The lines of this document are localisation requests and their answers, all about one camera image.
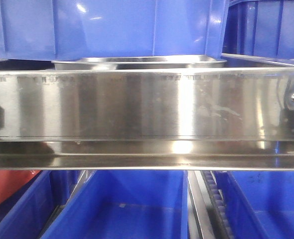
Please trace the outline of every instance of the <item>blue plastic bin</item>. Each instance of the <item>blue plastic bin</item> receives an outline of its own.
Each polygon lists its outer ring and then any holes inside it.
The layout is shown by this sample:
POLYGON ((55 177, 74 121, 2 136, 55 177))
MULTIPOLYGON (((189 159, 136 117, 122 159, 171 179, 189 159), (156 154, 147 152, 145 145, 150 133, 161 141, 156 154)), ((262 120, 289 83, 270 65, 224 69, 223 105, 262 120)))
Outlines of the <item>blue plastic bin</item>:
POLYGON ((0 0, 0 58, 220 57, 229 0, 0 0))
POLYGON ((38 175, 32 178, 28 183, 26 183, 23 187, 21 187, 18 191, 16 191, 12 196, 7 198, 4 202, 0 204, 0 222, 8 214, 11 208, 18 202, 18 200, 22 197, 22 195, 26 192, 26 190, 31 186, 31 184, 35 181, 37 177, 38 175))
POLYGON ((0 239, 35 239, 54 209, 66 203, 69 171, 42 171, 0 222, 0 239))
POLYGON ((294 58, 294 0, 233 0, 224 52, 294 58))
POLYGON ((218 172, 236 239, 294 239, 294 172, 218 172))
POLYGON ((97 171, 42 239, 187 239, 184 171, 97 171))

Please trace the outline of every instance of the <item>blue plastic crate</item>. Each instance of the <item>blue plastic crate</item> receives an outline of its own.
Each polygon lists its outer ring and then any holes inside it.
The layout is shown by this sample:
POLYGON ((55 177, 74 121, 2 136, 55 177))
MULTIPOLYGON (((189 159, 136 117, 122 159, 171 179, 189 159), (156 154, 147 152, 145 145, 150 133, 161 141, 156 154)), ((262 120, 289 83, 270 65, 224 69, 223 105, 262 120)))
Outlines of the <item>blue plastic crate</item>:
POLYGON ((0 58, 220 57, 229 0, 0 0, 0 58))
POLYGON ((28 183, 22 186, 18 191, 16 191, 12 196, 7 198, 4 202, 0 204, 0 222, 3 218, 8 214, 11 208, 18 202, 18 200, 22 197, 22 195, 26 192, 26 190, 33 184, 38 175, 32 178, 28 183))
POLYGON ((294 239, 294 172, 218 172, 236 239, 294 239))
POLYGON ((0 239, 35 239, 53 213, 66 203, 71 171, 42 171, 0 222, 0 239))
POLYGON ((42 239, 187 239, 184 171, 97 171, 42 239))
POLYGON ((294 0, 233 0, 224 52, 294 58, 294 0))

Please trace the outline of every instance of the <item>blue container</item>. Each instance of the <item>blue container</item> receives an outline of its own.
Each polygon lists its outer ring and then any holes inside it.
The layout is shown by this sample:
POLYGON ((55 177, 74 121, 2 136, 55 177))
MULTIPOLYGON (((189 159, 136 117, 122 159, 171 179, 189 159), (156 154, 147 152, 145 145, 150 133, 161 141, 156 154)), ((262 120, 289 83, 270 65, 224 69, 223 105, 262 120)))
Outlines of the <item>blue container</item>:
POLYGON ((97 171, 42 239, 187 239, 183 171, 97 171))
POLYGON ((0 58, 220 57, 229 0, 0 0, 0 58))
POLYGON ((294 58, 294 0, 233 0, 224 52, 294 58))
POLYGON ((37 177, 38 175, 32 178, 28 183, 26 183, 23 187, 21 187, 18 191, 16 191, 12 196, 7 198, 4 202, 0 204, 0 222, 8 214, 11 208, 18 202, 18 200, 22 197, 22 195, 26 192, 26 190, 31 186, 31 184, 35 181, 37 177))
POLYGON ((294 172, 218 172, 236 239, 294 239, 294 172))
POLYGON ((0 239, 35 239, 54 209, 65 204, 68 171, 43 171, 0 222, 0 239))

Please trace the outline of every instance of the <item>brushed metal surface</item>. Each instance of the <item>brushed metal surface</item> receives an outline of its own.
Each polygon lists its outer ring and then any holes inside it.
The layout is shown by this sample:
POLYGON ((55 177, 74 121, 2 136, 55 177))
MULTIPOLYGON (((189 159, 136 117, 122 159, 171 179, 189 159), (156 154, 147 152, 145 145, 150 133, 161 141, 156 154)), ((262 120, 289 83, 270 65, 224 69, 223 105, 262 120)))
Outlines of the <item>brushed metal surface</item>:
POLYGON ((225 68, 0 71, 0 168, 294 170, 294 62, 223 57, 225 68))
POLYGON ((226 60, 206 55, 82 58, 77 61, 53 61, 56 70, 132 70, 167 68, 223 67, 226 60))
POLYGON ((294 170, 294 141, 0 141, 1 168, 294 170))
POLYGON ((0 139, 294 139, 292 94, 282 67, 0 73, 0 139))

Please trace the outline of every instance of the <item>stainless steel tray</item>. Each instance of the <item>stainless steel tray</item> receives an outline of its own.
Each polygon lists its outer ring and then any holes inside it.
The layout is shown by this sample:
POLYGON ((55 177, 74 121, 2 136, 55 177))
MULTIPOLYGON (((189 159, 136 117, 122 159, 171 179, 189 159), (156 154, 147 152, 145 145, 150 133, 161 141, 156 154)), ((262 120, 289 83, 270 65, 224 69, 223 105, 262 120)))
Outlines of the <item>stainless steel tray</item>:
POLYGON ((294 62, 0 71, 0 168, 294 170, 294 62))
POLYGON ((152 57, 82 58, 77 61, 53 61, 56 70, 132 70, 168 68, 223 67, 226 60, 206 55, 152 57))

